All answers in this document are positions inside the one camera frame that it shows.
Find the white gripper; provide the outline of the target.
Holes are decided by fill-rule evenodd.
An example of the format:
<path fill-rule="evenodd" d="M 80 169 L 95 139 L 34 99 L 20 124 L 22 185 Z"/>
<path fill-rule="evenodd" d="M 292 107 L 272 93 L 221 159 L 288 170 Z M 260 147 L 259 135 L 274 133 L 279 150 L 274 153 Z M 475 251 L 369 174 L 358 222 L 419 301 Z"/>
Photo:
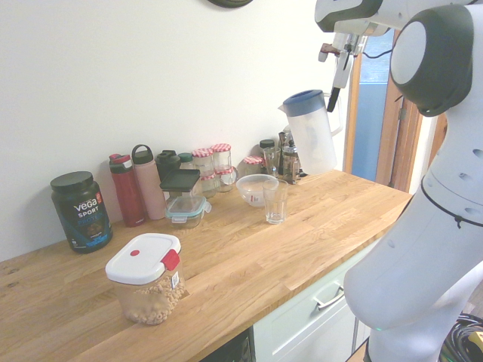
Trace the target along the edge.
<path fill-rule="evenodd" d="M 337 33 L 334 37 L 333 47 L 337 50 L 337 66 L 327 105 L 328 112 L 334 111 L 339 97 L 339 89 L 345 88 L 355 58 L 365 49 L 365 37 Z"/>

